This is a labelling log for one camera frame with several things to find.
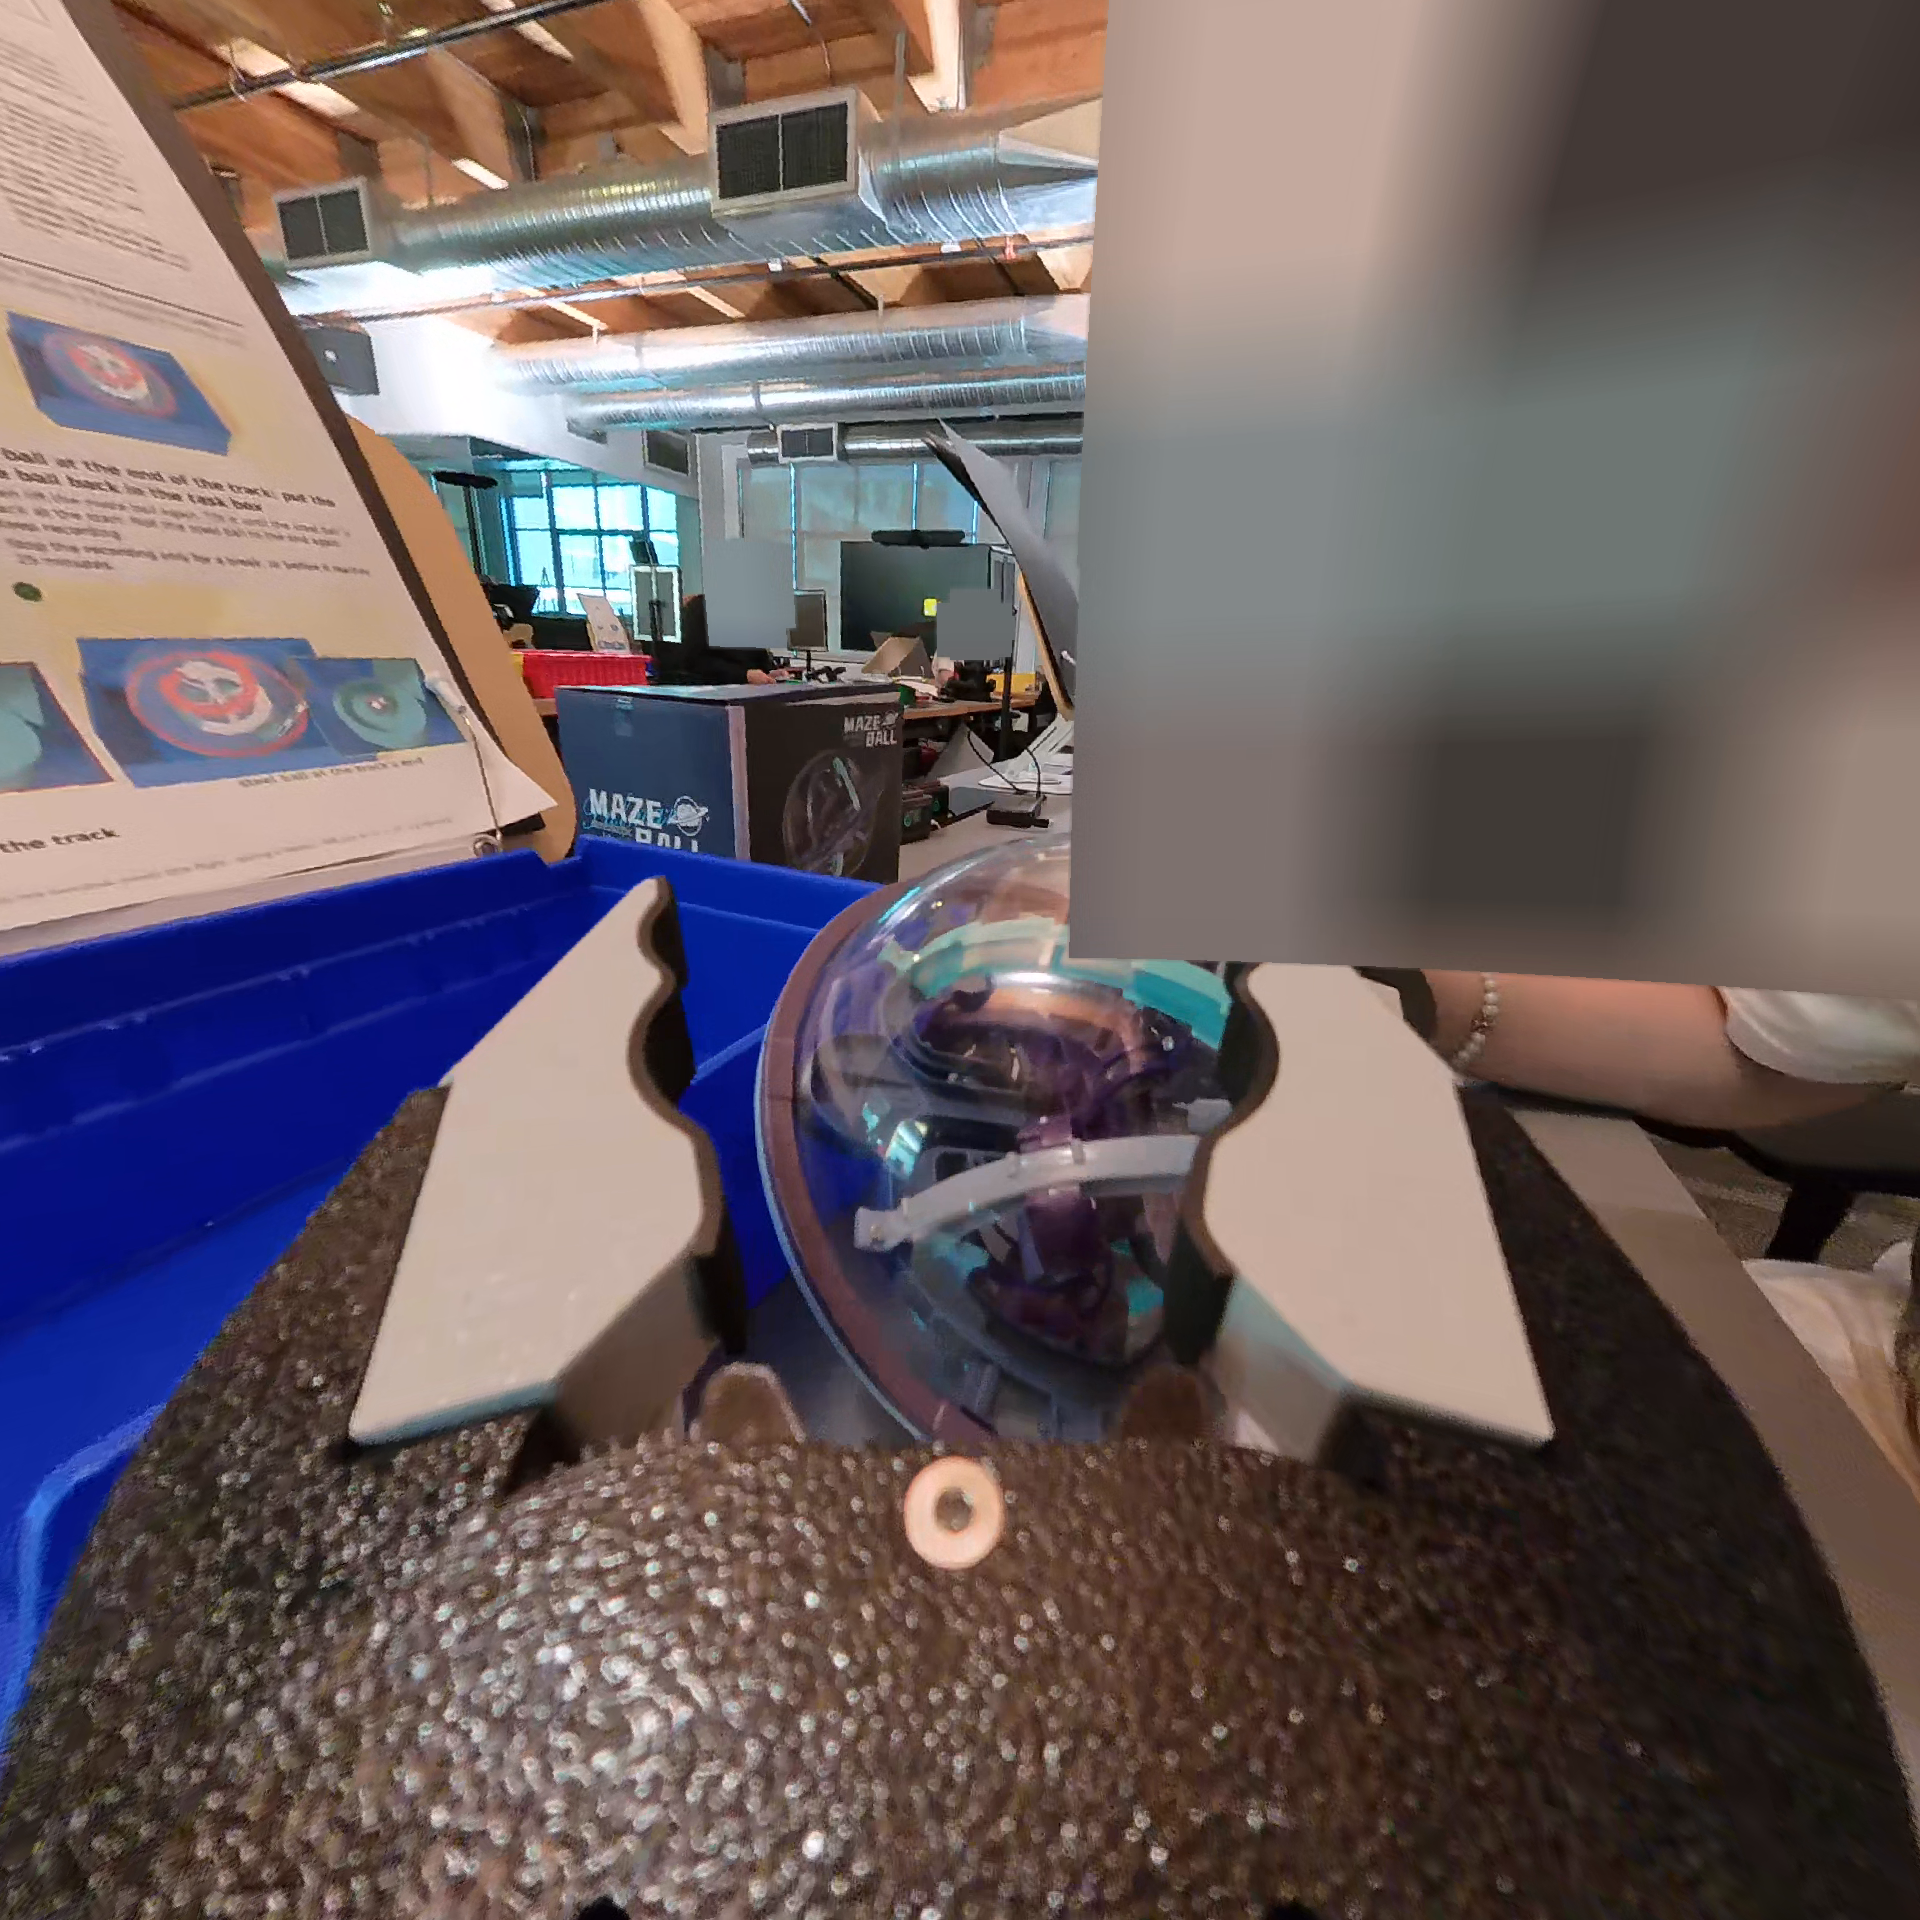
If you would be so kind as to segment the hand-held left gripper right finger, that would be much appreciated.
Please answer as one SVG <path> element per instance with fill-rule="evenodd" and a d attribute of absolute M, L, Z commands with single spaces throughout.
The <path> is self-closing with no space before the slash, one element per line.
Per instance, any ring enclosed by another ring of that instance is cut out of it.
<path fill-rule="evenodd" d="M 1553 1416 L 1457 1080 L 1347 968 L 1257 965 L 1256 1085 L 1193 1160 L 1228 1281 L 1197 1370 L 1233 1448 L 1313 1461 L 1362 1409 L 1540 1449 Z"/>

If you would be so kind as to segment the person's right forearm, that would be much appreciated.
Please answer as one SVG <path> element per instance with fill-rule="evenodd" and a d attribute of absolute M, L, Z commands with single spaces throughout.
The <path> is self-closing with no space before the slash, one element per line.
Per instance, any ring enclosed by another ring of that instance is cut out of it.
<path fill-rule="evenodd" d="M 1469 1080 L 1699 1132 L 1751 1132 L 1841 1113 L 1877 1088 L 1827 1085 L 1748 1060 L 1716 991 L 1573 976 L 1429 969 L 1433 1045 L 1453 1060 L 1489 991 L 1497 1011 Z"/>

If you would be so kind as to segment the blue plastic bin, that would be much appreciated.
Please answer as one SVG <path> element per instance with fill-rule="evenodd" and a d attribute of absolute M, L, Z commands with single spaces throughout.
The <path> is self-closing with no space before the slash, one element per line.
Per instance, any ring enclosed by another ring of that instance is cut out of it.
<path fill-rule="evenodd" d="M 4 960 L 3 1714 L 112 1480 L 226 1314 L 404 1098 L 648 879 L 668 879 L 697 1073 L 760 1306 L 761 1031 L 866 882 L 591 839 Z"/>

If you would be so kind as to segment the clear plastic maze ball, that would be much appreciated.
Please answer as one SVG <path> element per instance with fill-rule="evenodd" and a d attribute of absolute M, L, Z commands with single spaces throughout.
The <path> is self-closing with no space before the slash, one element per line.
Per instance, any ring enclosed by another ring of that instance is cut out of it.
<path fill-rule="evenodd" d="M 767 1026 L 756 1151 L 787 1264 L 930 1442 L 1103 1442 L 1168 1359 L 1203 1136 L 1233 1112 L 1213 968 L 1071 957 L 1071 843 L 852 903 Z"/>

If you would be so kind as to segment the silver air duct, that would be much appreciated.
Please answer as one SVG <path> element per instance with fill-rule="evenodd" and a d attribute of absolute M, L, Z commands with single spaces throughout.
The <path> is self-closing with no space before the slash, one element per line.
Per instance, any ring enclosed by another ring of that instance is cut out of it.
<path fill-rule="evenodd" d="M 575 305 L 584 341 L 495 348 L 495 381 L 567 428 L 724 432 L 899 418 L 1072 416 L 1089 297 L 871 305 L 826 319 L 612 335 L 639 297 L 989 266 L 1090 239 L 1097 101 L 880 120 L 851 88 L 728 108 L 704 156 L 404 208 L 367 180 L 276 199 L 269 273 L 292 315 L 372 327 Z"/>

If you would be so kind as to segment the person's white shirt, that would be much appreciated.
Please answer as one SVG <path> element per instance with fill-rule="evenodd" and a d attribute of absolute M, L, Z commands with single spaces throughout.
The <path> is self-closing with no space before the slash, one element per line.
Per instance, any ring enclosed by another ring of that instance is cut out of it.
<path fill-rule="evenodd" d="M 1815 1085 L 1916 1088 L 1919 999 L 1722 987 L 1723 1031 L 1751 1063 Z"/>

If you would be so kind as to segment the dark maze ball packaging box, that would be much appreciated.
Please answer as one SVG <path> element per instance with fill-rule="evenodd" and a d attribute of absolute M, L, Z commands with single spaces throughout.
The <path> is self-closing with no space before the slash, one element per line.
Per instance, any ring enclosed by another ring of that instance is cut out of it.
<path fill-rule="evenodd" d="M 904 708 L 882 685 L 561 688 L 584 835 L 892 882 Z"/>

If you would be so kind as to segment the black computer monitor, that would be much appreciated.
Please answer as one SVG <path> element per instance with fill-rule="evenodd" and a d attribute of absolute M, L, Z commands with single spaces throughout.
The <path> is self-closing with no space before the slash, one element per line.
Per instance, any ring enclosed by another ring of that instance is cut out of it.
<path fill-rule="evenodd" d="M 875 652 L 913 633 L 962 588 L 1010 588 L 1010 556 L 988 545 L 840 545 L 840 641 L 844 652 Z"/>

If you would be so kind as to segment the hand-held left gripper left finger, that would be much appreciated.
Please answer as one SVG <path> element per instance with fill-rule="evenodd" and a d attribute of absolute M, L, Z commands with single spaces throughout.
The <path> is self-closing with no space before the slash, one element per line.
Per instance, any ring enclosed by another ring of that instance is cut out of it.
<path fill-rule="evenodd" d="M 349 1441 L 548 1410 L 579 1445 L 674 1421 L 751 1308 L 723 1176 L 682 1112 L 674 893 L 650 879 L 451 1071 Z"/>

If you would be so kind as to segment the printed instruction sheet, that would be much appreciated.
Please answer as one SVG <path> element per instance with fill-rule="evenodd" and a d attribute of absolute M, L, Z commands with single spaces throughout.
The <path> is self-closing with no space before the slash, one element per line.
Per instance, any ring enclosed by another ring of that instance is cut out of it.
<path fill-rule="evenodd" d="M 4 951 L 495 850 L 379 468 L 107 4 L 4 4 Z"/>

